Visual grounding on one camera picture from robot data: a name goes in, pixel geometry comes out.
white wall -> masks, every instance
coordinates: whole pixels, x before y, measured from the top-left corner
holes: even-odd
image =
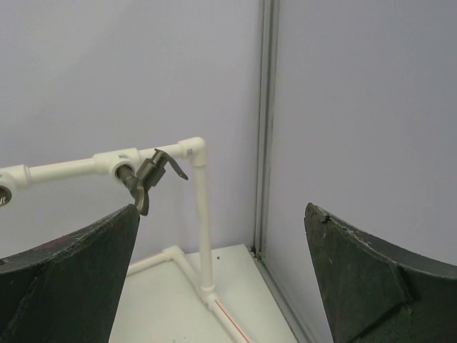
[[[0,47],[0,166],[202,136],[214,244],[251,243],[260,1],[2,1]],[[134,259],[172,244],[196,250],[192,187],[169,171],[151,190]],[[109,177],[45,184],[20,196],[1,209],[0,256],[131,201]]]
[[[284,1],[266,261],[331,342],[303,227],[313,202],[457,264],[457,2]]]

gray wall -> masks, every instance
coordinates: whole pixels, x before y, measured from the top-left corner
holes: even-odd
[[[303,227],[313,202],[457,264],[457,2],[284,1],[266,261],[331,342]]]
[[[0,166],[202,136],[214,244],[251,243],[261,1],[2,1],[0,47]],[[151,195],[134,259],[172,244],[195,251],[192,183],[169,172]],[[44,184],[20,196],[1,209],[0,256],[131,201],[110,177]]]

red stripe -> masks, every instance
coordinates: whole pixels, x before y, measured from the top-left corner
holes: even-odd
[[[216,300],[215,303],[217,304],[217,306],[219,306],[219,309],[221,309],[221,311],[226,315],[226,317],[228,318],[228,320],[230,321],[230,323],[232,323],[232,325],[238,330],[238,332],[240,333],[241,336],[243,336],[243,338],[246,340],[246,342],[249,343],[249,339],[248,337],[246,337],[246,335],[241,331],[241,329],[238,327],[238,325],[235,324],[235,322],[232,320],[232,318],[230,318],[230,316],[227,314],[227,312],[225,311],[225,309],[222,307],[221,304],[219,304],[219,302]]]

metal corner post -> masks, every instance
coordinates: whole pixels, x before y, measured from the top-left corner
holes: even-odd
[[[265,254],[266,225],[268,219],[278,12],[279,0],[263,1],[261,83],[258,112],[256,226],[253,246],[256,257],[260,260],[263,259]]]

pvc pipe frame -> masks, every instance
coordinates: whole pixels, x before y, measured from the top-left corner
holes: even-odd
[[[170,261],[175,262],[179,269],[187,276],[201,301],[209,308],[236,343],[253,343],[221,304],[217,294],[214,291],[207,292],[201,286],[198,274],[189,264],[181,248],[177,246],[169,247],[158,254],[132,264],[127,271],[127,276],[129,277],[160,263]]]
[[[162,253],[132,264],[127,275],[145,270],[165,261],[175,261],[181,271],[189,278],[197,294],[214,313],[219,322],[237,343],[252,342],[248,339],[235,321],[222,307],[219,298],[214,293],[213,265],[211,256],[211,228],[209,222],[209,199],[206,182],[206,143],[200,137],[179,141],[178,144],[160,146],[175,159],[189,159],[194,168],[194,185],[196,190],[196,206],[199,220],[199,251],[201,276],[187,262],[179,247],[165,249]],[[16,198],[17,191],[29,188],[35,184],[51,182],[60,179],[70,179],[90,174],[110,174],[117,182],[119,166],[128,164],[134,171],[138,170],[143,161],[154,155],[155,149],[125,149],[95,154],[90,159],[68,161],[58,164],[29,167],[25,165],[10,166],[0,169],[0,187],[6,187],[11,192],[11,200]]]

